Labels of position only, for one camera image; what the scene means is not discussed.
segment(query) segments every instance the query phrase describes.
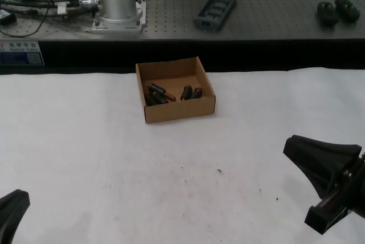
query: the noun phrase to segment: open cardboard box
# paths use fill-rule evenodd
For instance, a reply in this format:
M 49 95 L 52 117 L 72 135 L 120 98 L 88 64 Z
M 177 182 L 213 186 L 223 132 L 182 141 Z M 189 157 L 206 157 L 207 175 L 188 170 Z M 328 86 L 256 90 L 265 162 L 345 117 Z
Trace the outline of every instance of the open cardboard box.
M 146 123 L 176 120 L 185 117 L 210 115 L 214 113 L 216 95 L 198 57 L 172 62 L 136 64 L 138 87 L 144 108 Z M 147 86 L 155 83 L 176 97 L 176 102 L 147 106 L 144 94 Z M 181 101 L 184 87 L 190 84 L 201 87 L 203 94 L 199 99 Z

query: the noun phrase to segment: copper-topped battery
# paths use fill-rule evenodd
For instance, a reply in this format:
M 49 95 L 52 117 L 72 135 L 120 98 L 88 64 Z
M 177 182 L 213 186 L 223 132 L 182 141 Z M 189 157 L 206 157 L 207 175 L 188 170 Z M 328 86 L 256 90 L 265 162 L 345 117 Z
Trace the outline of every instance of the copper-topped battery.
M 192 93 L 191 99 L 198 99 L 203 94 L 203 88 L 197 87 L 194 89 L 194 92 Z
M 171 101 L 176 101 L 176 98 L 175 98 L 174 95 L 171 95 L 170 93 L 167 93 L 165 88 L 160 87 L 160 86 L 158 86 L 155 83 L 150 83 L 148 85 L 148 89 L 151 92 L 156 92 L 156 93 L 159 93 L 159 94 L 163 95 L 165 98 L 167 98 L 167 99 L 169 99 Z
M 160 93 L 154 92 L 152 96 L 158 104 L 169 103 Z
M 153 96 L 150 93 L 145 94 L 144 97 L 146 99 L 146 103 L 148 106 L 158 105 L 157 101 L 153 98 Z
M 185 86 L 183 93 L 181 94 L 180 100 L 188 100 L 190 99 L 193 92 L 192 86 Z

